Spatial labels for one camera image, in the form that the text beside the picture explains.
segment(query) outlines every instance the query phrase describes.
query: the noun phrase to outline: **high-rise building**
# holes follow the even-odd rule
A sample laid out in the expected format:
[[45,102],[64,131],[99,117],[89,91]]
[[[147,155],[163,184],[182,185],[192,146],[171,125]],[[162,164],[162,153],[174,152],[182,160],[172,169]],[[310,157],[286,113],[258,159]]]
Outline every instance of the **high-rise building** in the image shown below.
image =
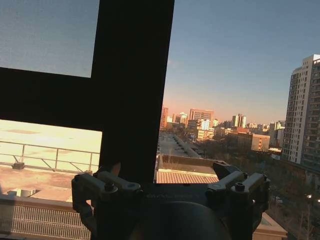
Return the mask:
[[310,71],[310,88],[301,158],[303,165],[320,172],[320,59],[313,61]]
[[189,120],[210,120],[210,128],[214,125],[214,111],[212,110],[201,110],[196,108],[190,109]]
[[247,117],[242,114],[232,116],[232,127],[246,127]]
[[160,119],[160,128],[161,129],[165,129],[167,126],[167,116],[168,116],[168,108],[162,107],[161,119]]
[[238,127],[239,124],[239,116],[235,115],[232,116],[232,127]]
[[293,70],[291,74],[283,136],[282,158],[308,166],[319,166],[320,163],[319,153],[311,149],[316,147],[316,126],[320,114],[320,105],[316,104],[320,100],[316,95],[318,64],[315,60],[318,59],[318,54],[304,58],[302,66]]

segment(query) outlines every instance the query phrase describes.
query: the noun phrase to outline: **blue sky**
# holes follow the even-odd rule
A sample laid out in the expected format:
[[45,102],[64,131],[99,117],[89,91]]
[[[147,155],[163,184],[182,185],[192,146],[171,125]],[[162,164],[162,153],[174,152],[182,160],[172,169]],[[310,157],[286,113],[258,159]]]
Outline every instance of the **blue sky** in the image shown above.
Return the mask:
[[169,114],[285,120],[289,80],[320,53],[318,0],[175,0],[163,104]]
[[90,77],[99,0],[0,0],[0,67]]

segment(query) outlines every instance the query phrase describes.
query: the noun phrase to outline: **grille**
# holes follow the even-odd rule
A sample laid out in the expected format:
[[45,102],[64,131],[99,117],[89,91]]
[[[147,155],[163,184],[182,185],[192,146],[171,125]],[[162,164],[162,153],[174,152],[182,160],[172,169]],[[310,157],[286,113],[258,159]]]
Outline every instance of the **grille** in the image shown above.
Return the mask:
[[0,231],[72,240],[91,237],[78,213],[3,204],[0,204]]

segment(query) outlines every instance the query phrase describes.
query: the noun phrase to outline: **parked car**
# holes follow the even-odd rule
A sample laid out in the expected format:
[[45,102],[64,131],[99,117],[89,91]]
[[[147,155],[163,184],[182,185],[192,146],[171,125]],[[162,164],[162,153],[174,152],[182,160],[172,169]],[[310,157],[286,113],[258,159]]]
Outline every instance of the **parked car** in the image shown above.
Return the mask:
[[283,204],[284,201],[278,196],[271,196],[271,201],[276,202],[277,204]]

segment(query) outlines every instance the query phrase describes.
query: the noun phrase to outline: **corrugated roof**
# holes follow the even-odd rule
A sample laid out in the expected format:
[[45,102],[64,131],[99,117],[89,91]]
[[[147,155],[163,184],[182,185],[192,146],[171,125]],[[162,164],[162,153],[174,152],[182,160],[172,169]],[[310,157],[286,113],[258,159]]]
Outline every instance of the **corrugated roof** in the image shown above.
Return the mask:
[[157,184],[209,184],[216,183],[219,179],[213,174],[187,174],[178,171],[157,171]]

